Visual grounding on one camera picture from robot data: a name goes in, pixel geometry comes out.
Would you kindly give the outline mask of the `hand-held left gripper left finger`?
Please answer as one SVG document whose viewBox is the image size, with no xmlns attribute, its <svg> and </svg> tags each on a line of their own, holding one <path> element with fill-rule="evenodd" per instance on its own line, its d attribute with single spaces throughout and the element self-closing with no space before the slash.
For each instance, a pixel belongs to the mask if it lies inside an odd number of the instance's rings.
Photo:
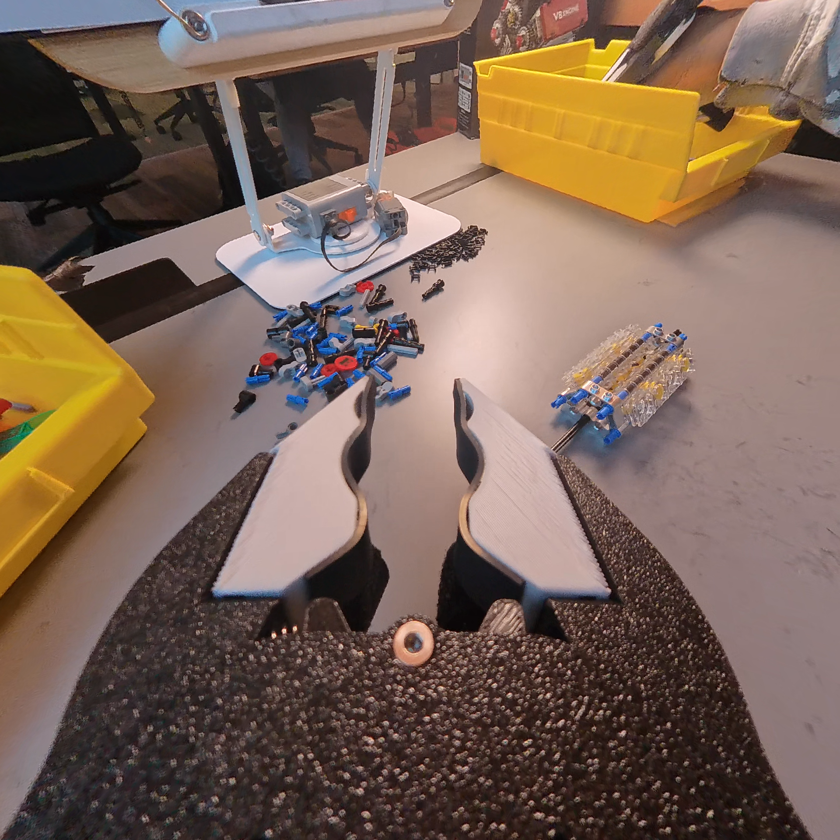
<svg viewBox="0 0 840 840">
<path fill-rule="evenodd" d="M 371 460 L 372 381 L 335 397 L 282 443 L 236 533 L 216 598 L 379 604 L 389 570 L 359 483 Z"/>
</svg>

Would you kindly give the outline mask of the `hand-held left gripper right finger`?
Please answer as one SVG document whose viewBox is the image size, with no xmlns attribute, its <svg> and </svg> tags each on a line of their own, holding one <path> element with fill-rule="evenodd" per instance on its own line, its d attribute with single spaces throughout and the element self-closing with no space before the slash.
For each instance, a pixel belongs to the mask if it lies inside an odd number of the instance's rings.
<svg viewBox="0 0 840 840">
<path fill-rule="evenodd" d="M 556 454 L 467 379 L 454 385 L 456 455 L 469 486 L 440 576 L 442 607 L 613 598 Z"/>
</svg>

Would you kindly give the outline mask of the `yellow plastic bin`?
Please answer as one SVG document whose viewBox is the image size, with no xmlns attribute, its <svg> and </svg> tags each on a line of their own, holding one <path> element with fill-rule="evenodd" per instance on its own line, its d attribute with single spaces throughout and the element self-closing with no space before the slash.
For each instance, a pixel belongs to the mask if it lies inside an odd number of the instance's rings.
<svg viewBox="0 0 840 840">
<path fill-rule="evenodd" d="M 605 82 L 628 42 L 593 39 L 477 61 L 480 159 L 643 223 L 677 225 L 728 200 L 800 126 L 762 107 L 723 131 L 693 91 Z"/>
<path fill-rule="evenodd" d="M 55 411 L 1 459 L 1 593 L 144 435 L 153 395 L 42 279 L 1 268 L 2 430 Z"/>
</svg>

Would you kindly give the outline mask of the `transparent brick engine model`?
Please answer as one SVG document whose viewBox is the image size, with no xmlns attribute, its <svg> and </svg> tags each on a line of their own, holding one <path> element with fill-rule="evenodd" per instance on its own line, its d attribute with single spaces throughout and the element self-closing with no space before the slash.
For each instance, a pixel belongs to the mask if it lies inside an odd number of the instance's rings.
<svg viewBox="0 0 840 840">
<path fill-rule="evenodd" d="M 661 322 L 646 329 L 629 325 L 601 342 L 565 375 L 551 403 L 575 417 L 553 452 L 586 427 L 610 445 L 628 428 L 645 425 L 693 372 L 686 342 L 680 329 L 667 332 Z"/>
</svg>

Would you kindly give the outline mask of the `person's right forearm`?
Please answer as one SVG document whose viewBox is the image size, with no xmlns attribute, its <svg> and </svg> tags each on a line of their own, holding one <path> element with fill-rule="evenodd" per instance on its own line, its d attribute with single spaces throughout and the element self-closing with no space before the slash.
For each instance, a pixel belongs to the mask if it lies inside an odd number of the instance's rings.
<svg viewBox="0 0 840 840">
<path fill-rule="evenodd" d="M 742 16 L 722 62 L 715 104 L 765 107 L 839 134 L 839 2 L 771 1 Z"/>
</svg>

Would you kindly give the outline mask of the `grey desk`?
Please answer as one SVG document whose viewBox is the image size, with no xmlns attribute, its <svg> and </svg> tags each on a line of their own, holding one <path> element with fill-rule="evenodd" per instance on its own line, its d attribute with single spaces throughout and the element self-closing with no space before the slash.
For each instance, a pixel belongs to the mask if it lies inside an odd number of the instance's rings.
<svg viewBox="0 0 840 840">
<path fill-rule="evenodd" d="M 444 292 L 400 267 L 413 391 L 377 412 L 362 486 L 390 570 L 372 629 L 434 616 L 466 488 L 453 383 L 549 444 L 561 377 L 614 330 L 682 328 L 695 373 L 643 428 L 565 450 L 673 565 L 714 627 L 770 761 L 814 838 L 838 836 L 838 164 L 780 154 L 728 203 L 638 224 L 480 167 L 452 135 L 385 161 L 384 183 L 488 232 Z M 2 597 L 2 829 L 132 583 L 298 417 L 280 388 L 231 409 L 272 310 L 239 287 L 112 347 L 154 394 L 147 433 Z"/>
</svg>

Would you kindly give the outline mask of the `colourful printed box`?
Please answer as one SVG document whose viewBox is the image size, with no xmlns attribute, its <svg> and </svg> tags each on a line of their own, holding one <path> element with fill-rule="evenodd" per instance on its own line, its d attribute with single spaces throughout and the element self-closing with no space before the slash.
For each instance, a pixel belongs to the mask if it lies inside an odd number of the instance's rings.
<svg viewBox="0 0 840 840">
<path fill-rule="evenodd" d="M 472 25 L 475 60 L 593 37 L 608 2 L 485 1 Z"/>
</svg>

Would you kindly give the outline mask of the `pile of mixed brick parts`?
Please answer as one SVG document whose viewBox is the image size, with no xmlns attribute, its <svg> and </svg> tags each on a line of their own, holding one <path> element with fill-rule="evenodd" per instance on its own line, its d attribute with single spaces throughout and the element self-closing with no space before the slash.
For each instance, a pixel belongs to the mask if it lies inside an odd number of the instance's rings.
<svg viewBox="0 0 840 840">
<path fill-rule="evenodd" d="M 318 394 L 331 402 L 368 382 L 378 406 L 405 400 L 412 387 L 400 385 L 393 371 L 425 346 L 415 318 L 393 306 L 386 285 L 362 280 L 320 301 L 281 308 L 266 330 L 269 349 L 248 369 L 234 415 L 252 407 L 258 390 L 271 383 L 287 386 L 285 402 L 299 413 Z"/>
</svg>

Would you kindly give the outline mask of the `dark cardboard box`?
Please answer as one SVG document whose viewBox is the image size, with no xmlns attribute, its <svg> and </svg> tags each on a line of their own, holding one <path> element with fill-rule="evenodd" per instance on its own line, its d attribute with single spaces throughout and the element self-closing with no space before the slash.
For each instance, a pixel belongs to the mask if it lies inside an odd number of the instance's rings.
<svg viewBox="0 0 840 840">
<path fill-rule="evenodd" d="M 476 88 L 475 69 L 473 64 L 458 62 L 457 88 L 457 128 L 460 133 L 471 140 L 480 136 L 480 121 L 478 117 L 478 95 Z"/>
</svg>

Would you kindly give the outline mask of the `white book stand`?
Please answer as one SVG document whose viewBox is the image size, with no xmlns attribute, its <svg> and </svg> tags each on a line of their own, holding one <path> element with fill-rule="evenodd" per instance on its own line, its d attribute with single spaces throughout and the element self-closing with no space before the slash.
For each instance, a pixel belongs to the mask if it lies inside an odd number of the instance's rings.
<svg viewBox="0 0 840 840">
<path fill-rule="evenodd" d="M 476 17 L 480 2 L 159 2 L 169 16 L 156 23 L 39 32 L 37 46 L 69 70 L 107 88 L 152 92 L 212 82 L 252 233 L 233 239 L 217 262 L 267 303 L 325 298 L 352 280 L 388 270 L 453 234 L 458 222 L 397 196 L 408 213 L 405 236 L 388 240 L 373 203 L 392 108 L 395 56 L 404 47 L 450 39 Z M 327 61 L 376 55 L 372 135 L 364 179 L 373 197 L 368 217 L 343 233 L 301 237 L 281 222 L 267 224 L 250 168 L 235 81 L 273 77 Z"/>
</svg>

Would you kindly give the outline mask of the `heap of black pins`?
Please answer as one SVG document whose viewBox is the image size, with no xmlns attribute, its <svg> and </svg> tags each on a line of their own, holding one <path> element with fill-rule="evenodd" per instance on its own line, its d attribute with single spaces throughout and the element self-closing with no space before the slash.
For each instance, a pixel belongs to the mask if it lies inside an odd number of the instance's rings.
<svg viewBox="0 0 840 840">
<path fill-rule="evenodd" d="M 420 281 L 424 272 L 436 272 L 459 261 L 470 261 L 478 256 L 487 240 L 487 230 L 470 225 L 444 238 L 435 245 L 421 249 L 413 255 L 409 264 L 411 281 Z"/>
</svg>

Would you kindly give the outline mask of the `green plastic part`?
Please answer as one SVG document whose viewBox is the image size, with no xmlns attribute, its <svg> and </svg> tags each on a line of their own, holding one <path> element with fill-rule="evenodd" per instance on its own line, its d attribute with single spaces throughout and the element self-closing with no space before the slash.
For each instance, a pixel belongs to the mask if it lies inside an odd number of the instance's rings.
<svg viewBox="0 0 840 840">
<path fill-rule="evenodd" d="M 55 411 L 50 410 L 27 415 L 21 423 L 3 429 L 1 431 L 1 458 L 12 452 L 54 413 Z"/>
</svg>

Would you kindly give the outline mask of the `grey battery box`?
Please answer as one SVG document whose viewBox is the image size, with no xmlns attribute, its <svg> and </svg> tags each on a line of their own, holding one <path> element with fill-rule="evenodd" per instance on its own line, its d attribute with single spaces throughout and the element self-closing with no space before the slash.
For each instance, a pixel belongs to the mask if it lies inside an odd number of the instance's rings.
<svg viewBox="0 0 840 840">
<path fill-rule="evenodd" d="M 343 175 L 294 186 L 280 194 L 276 207 L 285 228 L 301 237 L 320 238 L 336 224 L 343 233 L 368 217 L 371 187 Z"/>
</svg>

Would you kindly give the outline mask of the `small grey motor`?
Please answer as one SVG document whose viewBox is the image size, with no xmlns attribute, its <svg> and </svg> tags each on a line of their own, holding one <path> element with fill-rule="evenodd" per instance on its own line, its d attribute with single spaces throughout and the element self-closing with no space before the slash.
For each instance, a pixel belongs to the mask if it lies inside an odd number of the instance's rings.
<svg viewBox="0 0 840 840">
<path fill-rule="evenodd" d="M 386 239 L 394 240 L 407 234 L 408 213 L 393 192 L 380 191 L 376 194 L 373 216 Z"/>
</svg>

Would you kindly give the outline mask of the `black office chair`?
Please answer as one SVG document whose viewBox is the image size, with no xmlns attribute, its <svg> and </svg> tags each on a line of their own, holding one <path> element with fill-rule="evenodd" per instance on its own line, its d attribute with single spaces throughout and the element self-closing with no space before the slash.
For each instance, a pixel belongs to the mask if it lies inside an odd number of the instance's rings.
<svg viewBox="0 0 840 840">
<path fill-rule="evenodd" d="M 141 152 L 124 133 L 102 134 L 80 99 L 72 76 L 26 38 L 2 38 L 1 199 L 35 203 L 34 226 L 50 214 L 82 209 L 88 232 L 100 242 L 112 235 L 130 242 L 133 231 L 161 221 L 114 219 L 102 201 L 136 184 Z"/>
</svg>

